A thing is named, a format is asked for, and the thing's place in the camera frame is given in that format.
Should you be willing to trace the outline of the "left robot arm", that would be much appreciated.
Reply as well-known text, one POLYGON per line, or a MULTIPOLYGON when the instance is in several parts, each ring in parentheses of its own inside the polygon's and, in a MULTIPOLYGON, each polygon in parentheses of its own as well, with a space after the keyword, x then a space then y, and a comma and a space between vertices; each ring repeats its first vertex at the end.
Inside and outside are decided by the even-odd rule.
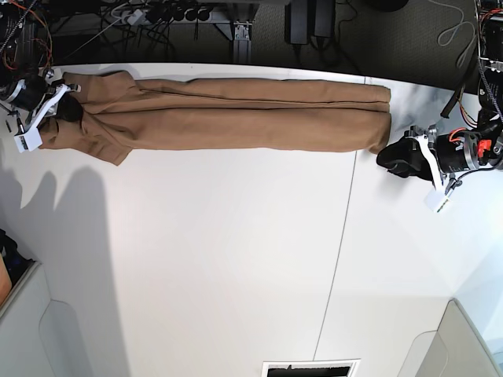
POLYGON ((439 123, 428 128, 412 126, 376 158, 389 173, 429 181, 446 196, 461 186, 465 176, 502 168, 502 3, 477 1, 475 14, 472 40, 460 56, 470 57, 470 63, 440 114, 446 120, 458 107, 464 125, 450 131, 439 123), (462 104, 473 70, 479 72, 481 108, 476 117, 462 104))

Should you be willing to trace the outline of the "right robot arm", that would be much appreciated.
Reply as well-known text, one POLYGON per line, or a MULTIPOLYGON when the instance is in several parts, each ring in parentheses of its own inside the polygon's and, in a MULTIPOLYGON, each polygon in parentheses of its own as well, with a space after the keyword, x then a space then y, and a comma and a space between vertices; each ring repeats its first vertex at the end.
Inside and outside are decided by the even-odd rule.
POLYGON ((76 84, 56 80, 50 29, 36 1, 1 2, 1 110, 22 134, 44 119, 78 122, 81 104, 76 84))

